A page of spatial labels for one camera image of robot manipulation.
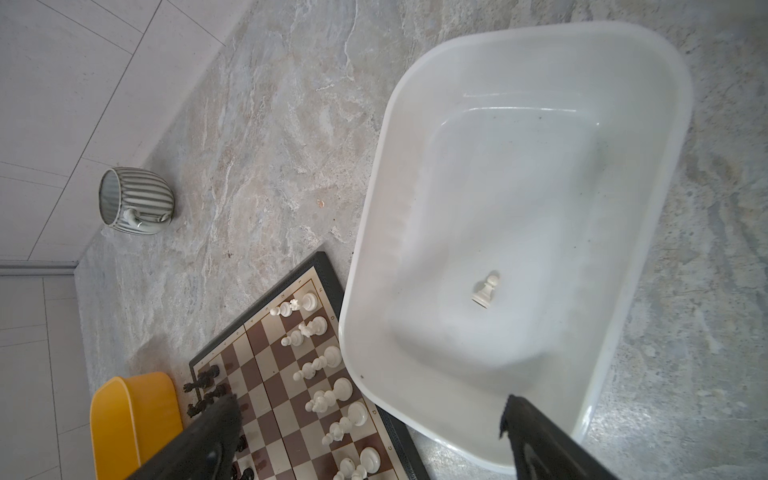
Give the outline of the white chess pieces on board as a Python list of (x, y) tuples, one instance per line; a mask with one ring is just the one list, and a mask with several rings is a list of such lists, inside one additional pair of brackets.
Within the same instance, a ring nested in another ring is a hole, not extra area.
[(279, 300), (301, 307), (248, 331), (253, 358), (241, 368), (259, 377), (243, 377), (253, 419), (243, 426), (250, 453), (241, 464), (259, 479), (396, 478), (380, 415), (349, 377), (320, 284), (309, 280)]

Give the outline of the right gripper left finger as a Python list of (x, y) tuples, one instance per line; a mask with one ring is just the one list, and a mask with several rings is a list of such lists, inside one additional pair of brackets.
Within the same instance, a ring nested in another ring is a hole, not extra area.
[(230, 479), (241, 428), (237, 398), (227, 394), (128, 479)]

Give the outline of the black chess pieces on board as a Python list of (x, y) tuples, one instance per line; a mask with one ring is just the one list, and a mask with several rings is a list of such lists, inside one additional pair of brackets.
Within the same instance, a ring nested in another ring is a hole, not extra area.
[(185, 391), (193, 386), (204, 391), (202, 399), (187, 410), (190, 417), (199, 417), (191, 435), (191, 479), (256, 478), (253, 466), (237, 462), (249, 444), (241, 432), (242, 412), (235, 412), (237, 398), (226, 381), (219, 381), (223, 371), (212, 364), (199, 372), (194, 383), (184, 385)]

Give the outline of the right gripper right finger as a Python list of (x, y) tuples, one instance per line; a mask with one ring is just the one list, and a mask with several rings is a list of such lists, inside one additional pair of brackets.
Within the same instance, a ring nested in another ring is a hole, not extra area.
[(507, 398), (499, 437), (504, 434), (518, 479), (618, 479), (524, 397)]

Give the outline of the brown white chessboard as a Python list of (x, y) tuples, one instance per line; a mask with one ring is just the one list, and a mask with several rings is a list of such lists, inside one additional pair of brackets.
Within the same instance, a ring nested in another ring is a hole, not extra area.
[(427, 478), (404, 423), (361, 393), (341, 358), (343, 296), (317, 251), (190, 361), (188, 417), (224, 392), (239, 404), (231, 478)]

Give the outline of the white ribbed ceramic cup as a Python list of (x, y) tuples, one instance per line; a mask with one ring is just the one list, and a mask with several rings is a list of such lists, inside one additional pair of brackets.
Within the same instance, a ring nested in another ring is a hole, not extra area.
[(153, 235), (173, 218), (175, 197), (159, 175), (134, 167), (108, 169), (98, 192), (102, 222), (122, 233)]

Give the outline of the white pawn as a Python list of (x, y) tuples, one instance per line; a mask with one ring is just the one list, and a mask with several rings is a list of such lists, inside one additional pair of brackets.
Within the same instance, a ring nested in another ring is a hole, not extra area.
[(498, 283), (499, 277), (495, 274), (489, 274), (482, 282), (482, 285), (472, 294), (472, 301), (482, 308), (488, 309)]

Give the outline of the white plastic tray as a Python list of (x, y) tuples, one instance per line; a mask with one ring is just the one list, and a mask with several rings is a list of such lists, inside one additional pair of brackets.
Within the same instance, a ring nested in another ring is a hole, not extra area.
[[(513, 474), (510, 395), (581, 441), (694, 103), (683, 56), (619, 21), (446, 41), (396, 85), (340, 318), (354, 383)], [(472, 294), (499, 277), (488, 309)]]

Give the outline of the yellow plastic tray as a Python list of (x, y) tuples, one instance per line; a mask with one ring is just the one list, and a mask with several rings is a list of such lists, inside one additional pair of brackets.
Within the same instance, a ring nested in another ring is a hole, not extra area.
[(167, 374), (110, 379), (90, 406), (96, 477), (129, 477), (182, 430), (176, 390)]

